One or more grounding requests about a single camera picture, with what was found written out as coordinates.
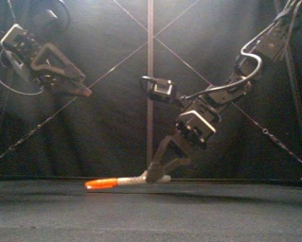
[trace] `diagonal wire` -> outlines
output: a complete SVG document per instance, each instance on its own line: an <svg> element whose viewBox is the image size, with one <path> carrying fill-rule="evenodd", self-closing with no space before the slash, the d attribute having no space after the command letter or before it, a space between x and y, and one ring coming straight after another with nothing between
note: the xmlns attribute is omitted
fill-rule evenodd
<svg viewBox="0 0 302 242"><path fill-rule="evenodd" d="M120 9L124 11L124 13L128 15L128 17L136 22L136 24L143 27L143 29L148 32L147 28L143 26L143 24L139 22L139 20L134 17L134 15L127 11L127 9L118 3L116 0L112 0L114 3L120 7ZM198 72L198 70L187 63L187 61L184 59L182 59L176 53L172 51L172 49L164 45L164 43L158 39L158 35L164 31L164 29L168 28L168 26L172 25L172 23L184 15L184 13L190 10L190 8L198 3L199 0L197 0L188 8L186 8L178 15L176 17L164 25L164 27L155 33L154 38L156 39L156 41L164 46L164 48L172 53L172 55L180 60L180 62L194 71L194 73L199 76L199 78L202 80L205 80L205 82L210 85L214 86L211 84L211 82L207 80L207 78Z"/></svg>

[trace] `black cable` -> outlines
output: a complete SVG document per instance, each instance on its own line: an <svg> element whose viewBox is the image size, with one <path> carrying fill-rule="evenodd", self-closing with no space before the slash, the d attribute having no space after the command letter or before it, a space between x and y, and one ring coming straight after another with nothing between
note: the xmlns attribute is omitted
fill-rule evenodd
<svg viewBox="0 0 302 242"><path fill-rule="evenodd" d="M0 84L4 86L4 88L7 88L9 91L17 93L19 95L40 95L40 94L43 93L43 89L41 89L39 92L36 92L36 93L23 93L23 92L19 92L19 91L16 91L12 87L9 87L9 86L4 83L4 81L3 81L1 79L0 79Z"/></svg>
<svg viewBox="0 0 302 242"><path fill-rule="evenodd" d="M36 4L39 4L37 2L43 2L43 1L44 0L35 0L33 4L36 5ZM68 27L69 27L71 22L72 22L71 13L69 13L68 7L64 4L64 2L61 0L51 0L51 1L57 2L61 5L61 7L65 11L67 21L65 21L65 26L64 26L63 30L59 32L59 34L55 37L52 37L51 40L48 40L49 42L53 41L68 30Z"/></svg>

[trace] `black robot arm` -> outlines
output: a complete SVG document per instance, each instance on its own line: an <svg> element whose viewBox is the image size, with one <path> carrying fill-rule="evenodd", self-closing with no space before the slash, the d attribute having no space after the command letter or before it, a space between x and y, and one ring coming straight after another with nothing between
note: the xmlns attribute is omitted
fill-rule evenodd
<svg viewBox="0 0 302 242"><path fill-rule="evenodd" d="M140 78L148 98L172 103L182 109L175 120L174 135L166 136L155 152L147 170L147 182L156 182L179 165L187 164L195 147L206 147L209 138L217 132L221 112L231 102L247 94L266 67L282 59L299 10L302 10L302 1L290 0L267 28L242 48L235 60L234 73L223 86L209 87L186 96L176 90L172 81L162 78ZM168 148L174 150L176 158L166 164L163 154Z"/></svg>

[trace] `cable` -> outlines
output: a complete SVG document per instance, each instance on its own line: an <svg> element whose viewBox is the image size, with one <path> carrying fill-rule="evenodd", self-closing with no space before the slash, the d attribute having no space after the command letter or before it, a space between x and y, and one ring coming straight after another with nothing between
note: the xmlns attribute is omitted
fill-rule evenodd
<svg viewBox="0 0 302 242"><path fill-rule="evenodd" d="M9 4L9 10L11 10L11 13L12 13L12 20L13 20L13 23L16 24L16 18L15 18L15 14L13 14L13 8L12 8L12 1L8 0L8 4Z"/></svg>
<svg viewBox="0 0 302 242"><path fill-rule="evenodd" d="M12 92L17 93L19 95L40 95L43 93L43 89L37 93L23 93L16 91L13 88L11 88L4 81L0 79L0 84Z"/></svg>
<svg viewBox="0 0 302 242"><path fill-rule="evenodd" d="M242 78L239 81L230 83L227 85L223 85L221 87L214 87L214 88L209 88L203 91L199 91L197 93L194 93L192 95L184 96L184 99L192 99L195 97L198 97L199 95L205 95L217 91L222 91L226 89L231 89L245 83L249 82L249 80L251 78L254 78L254 76L258 74L259 70L262 69L263 66L263 62L262 59L258 55L254 55L251 53L246 53L245 50L247 49L247 47L262 37L262 35L271 29L271 27L274 26L274 23L271 23L265 30L254 37L254 39L251 41L249 41L249 43L243 46L242 50L241 50L241 55L253 58L257 61L257 68L254 69L254 71L245 77Z"/></svg>
<svg viewBox="0 0 302 242"><path fill-rule="evenodd" d="M71 13L69 13L69 10L68 10L68 7L65 6L65 4L64 4L64 2L63 2L63 0L52 0L53 2L57 2L60 5L61 5L61 7L63 7L63 9L64 9L64 11L65 11L65 16L67 16L67 22L65 22L65 26L64 26L64 28L63 28L63 30L59 32L59 34L55 36L55 37L52 37L51 38L51 40L48 40L48 41L53 41L67 30L68 30L68 27L69 27L69 25L71 25L71 22L72 22L72 17L71 17Z"/></svg>

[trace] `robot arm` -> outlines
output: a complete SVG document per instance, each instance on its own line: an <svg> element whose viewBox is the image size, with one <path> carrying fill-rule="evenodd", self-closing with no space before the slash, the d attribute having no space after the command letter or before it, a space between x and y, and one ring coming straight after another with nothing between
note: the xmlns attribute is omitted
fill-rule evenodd
<svg viewBox="0 0 302 242"><path fill-rule="evenodd" d="M27 82L56 94L90 96L84 74L52 43L40 43L33 33L15 24L0 46L12 69Z"/></svg>
<svg viewBox="0 0 302 242"><path fill-rule="evenodd" d="M290 0L267 28L242 48L234 73L223 86L209 87L186 96L180 94L170 80L142 77L142 86L146 82L150 84L148 98L174 103L182 108L175 120L175 133L163 139L154 155L147 171L147 182L158 181L179 165L187 164L195 147L206 147L209 138L217 132L221 112L231 102L247 94L266 67L282 59L294 19L301 9L302 0ZM162 158L168 147L174 149L178 158L164 164Z"/></svg>

